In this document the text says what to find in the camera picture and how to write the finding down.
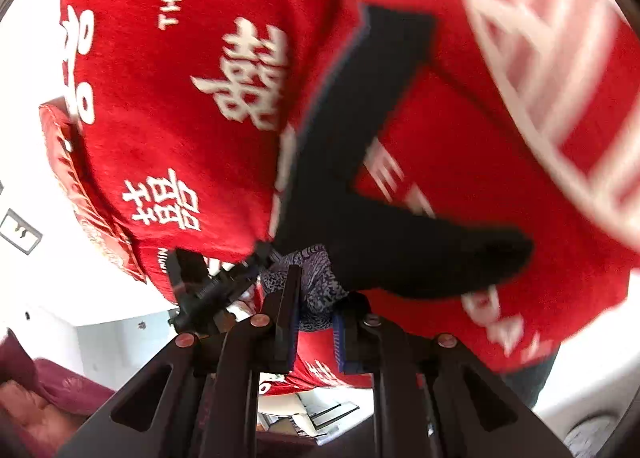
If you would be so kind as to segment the black pants grey waistband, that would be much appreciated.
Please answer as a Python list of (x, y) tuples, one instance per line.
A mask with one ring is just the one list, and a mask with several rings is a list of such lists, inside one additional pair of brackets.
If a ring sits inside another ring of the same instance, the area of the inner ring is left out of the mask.
[(262, 273), (274, 293), (288, 267), (300, 267), (306, 333), (366, 314), (369, 290), (424, 301), (497, 285), (525, 267), (534, 247), (514, 226), (464, 225), (395, 200), (402, 167), (381, 135), (426, 61), (436, 21), (372, 3), (359, 13), (358, 32), (298, 136), (273, 240), (282, 261)]

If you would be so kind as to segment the red printed bed blanket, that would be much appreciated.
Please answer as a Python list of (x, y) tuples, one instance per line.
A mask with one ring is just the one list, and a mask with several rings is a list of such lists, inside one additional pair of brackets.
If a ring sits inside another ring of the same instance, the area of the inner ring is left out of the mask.
[(90, 241), (303, 270), (295, 368), (364, 388), (332, 316), (450, 333), (527, 404), (639, 266), (639, 37), (615, 0), (61, 0), (40, 119)]

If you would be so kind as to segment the maroon cushion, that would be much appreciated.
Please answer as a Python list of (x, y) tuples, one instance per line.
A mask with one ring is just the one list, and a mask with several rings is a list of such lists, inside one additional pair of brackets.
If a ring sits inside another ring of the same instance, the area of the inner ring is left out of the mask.
[(1, 455), (53, 457), (114, 391), (1, 336)]

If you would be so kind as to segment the white wall socket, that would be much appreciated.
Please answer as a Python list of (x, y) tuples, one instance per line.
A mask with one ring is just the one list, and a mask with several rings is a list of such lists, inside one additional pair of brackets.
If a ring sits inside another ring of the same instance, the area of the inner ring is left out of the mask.
[(0, 236), (26, 256), (29, 256), (42, 240), (42, 234), (13, 209), (8, 209), (1, 220)]

